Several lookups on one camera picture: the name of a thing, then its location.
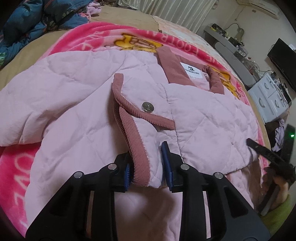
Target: pink blanket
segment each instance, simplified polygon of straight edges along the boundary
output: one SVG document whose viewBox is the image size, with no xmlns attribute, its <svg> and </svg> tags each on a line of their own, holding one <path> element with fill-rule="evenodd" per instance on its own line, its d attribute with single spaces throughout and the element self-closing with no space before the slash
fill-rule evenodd
<svg viewBox="0 0 296 241">
<path fill-rule="evenodd" d="M 156 48 L 166 45 L 177 55 L 196 63 L 211 66 L 219 75 L 223 85 L 235 97 L 250 105 L 237 79 L 214 58 L 176 37 L 163 33 L 139 30 L 129 26 L 95 22 L 76 27 L 64 34 L 41 58 L 65 51 L 103 51 L 106 49 L 142 50 L 156 52 Z M 258 128 L 259 143 L 264 145 L 260 127 Z M 27 222 L 24 211 L 24 194 L 29 184 L 30 167 L 40 143 L 15 145 L 5 148 L 0 157 L 0 206 L 13 225 L 25 235 Z M 260 158 L 260 167 L 268 166 L 265 159 Z M 229 174 L 233 179 L 237 174 Z"/>
</svg>

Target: blue comforter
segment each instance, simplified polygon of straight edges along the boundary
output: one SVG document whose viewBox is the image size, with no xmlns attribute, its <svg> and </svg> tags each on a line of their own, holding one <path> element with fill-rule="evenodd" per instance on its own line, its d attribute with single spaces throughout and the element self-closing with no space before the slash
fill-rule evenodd
<svg viewBox="0 0 296 241">
<path fill-rule="evenodd" d="M 0 69 L 28 43 L 50 30 L 72 29 L 88 22 L 79 12 L 91 0 L 25 0 L 0 32 Z"/>
</svg>

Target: green sleeve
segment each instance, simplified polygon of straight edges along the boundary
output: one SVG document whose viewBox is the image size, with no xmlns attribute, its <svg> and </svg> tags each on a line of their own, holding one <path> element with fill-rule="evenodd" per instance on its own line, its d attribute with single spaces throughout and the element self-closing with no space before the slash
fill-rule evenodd
<svg viewBox="0 0 296 241">
<path fill-rule="evenodd" d="M 269 229 L 271 235 L 274 235 L 276 231 L 278 231 L 289 216 L 292 210 L 290 202 L 291 198 L 290 195 L 288 195 L 288 198 L 284 203 L 276 209 L 268 212 L 265 216 L 260 216 L 265 226 Z"/>
</svg>

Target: beige bed sheet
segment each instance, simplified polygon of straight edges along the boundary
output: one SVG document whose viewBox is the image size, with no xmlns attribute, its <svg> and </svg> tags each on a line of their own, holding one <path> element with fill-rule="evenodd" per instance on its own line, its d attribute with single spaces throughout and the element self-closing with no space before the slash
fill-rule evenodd
<svg viewBox="0 0 296 241">
<path fill-rule="evenodd" d="M 91 21 L 104 21 L 115 24 L 132 26 L 138 29 L 145 29 L 156 32 L 159 31 L 158 23 L 154 20 L 154 18 L 151 15 L 147 15 L 141 13 L 140 11 L 134 11 L 129 9 L 102 6 L 102 11 L 100 15 L 92 17 Z M 50 48 L 50 46 L 52 46 L 66 31 L 67 30 L 61 30 L 47 33 L 41 36 L 40 38 L 32 41 L 27 46 L 25 46 L 12 61 L 0 71 L 0 90 L 5 85 L 7 85 L 7 83 L 14 76 L 32 66 Z M 202 44 L 203 47 L 195 42 L 192 44 L 196 45 L 198 48 L 201 49 L 203 49 L 203 47 L 206 47 L 208 51 L 215 51 L 211 46 L 208 46 L 208 44 Z M 243 85 L 242 88 L 246 93 L 260 124 L 265 146 L 270 149 L 270 142 L 268 140 L 263 120 L 261 119 L 261 116 L 253 100 L 251 99 Z"/>
</svg>

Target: white drawer cabinet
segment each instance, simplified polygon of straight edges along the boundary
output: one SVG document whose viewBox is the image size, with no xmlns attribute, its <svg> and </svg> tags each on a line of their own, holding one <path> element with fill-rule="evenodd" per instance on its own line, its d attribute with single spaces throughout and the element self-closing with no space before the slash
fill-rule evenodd
<svg viewBox="0 0 296 241">
<path fill-rule="evenodd" d="M 269 74 L 264 75 L 249 91 L 265 123 L 282 118 L 288 103 Z"/>
</svg>

